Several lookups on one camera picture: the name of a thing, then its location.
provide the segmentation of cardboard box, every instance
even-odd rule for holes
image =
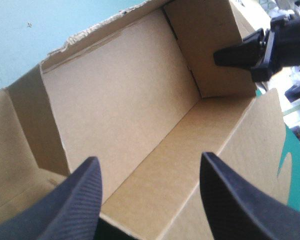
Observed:
[[[0,223],[89,156],[102,171],[100,238],[213,239],[199,192],[206,151],[286,203],[291,158],[278,174],[286,133],[276,91],[255,99],[248,71],[213,60],[258,27],[249,9],[148,0],[0,90]]]

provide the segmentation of open cardboard box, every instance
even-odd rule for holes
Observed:
[[[112,226],[141,240],[213,239],[199,193],[206,151],[286,203],[291,159],[278,174],[276,91],[255,99],[248,71],[213,60],[257,28],[247,14],[262,12],[255,7],[148,0],[69,38],[0,90],[0,223],[89,156],[102,171],[100,238]]]

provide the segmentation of light blue wall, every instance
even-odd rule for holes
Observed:
[[[70,35],[142,1],[0,0],[0,89],[61,47]]]

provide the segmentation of green surface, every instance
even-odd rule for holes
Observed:
[[[261,96],[262,93],[257,90],[256,96]],[[288,206],[300,211],[300,142],[294,133],[285,126],[285,141],[282,149],[281,159],[279,162],[278,173],[285,162],[288,153],[292,155],[292,171],[291,171],[291,184],[288,199]]]

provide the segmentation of black ribbed surface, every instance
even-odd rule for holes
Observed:
[[[203,153],[200,192],[215,240],[300,240],[300,213],[264,194],[213,153]]]
[[[99,161],[89,157],[45,198],[0,225],[0,239],[91,240],[101,203]]]

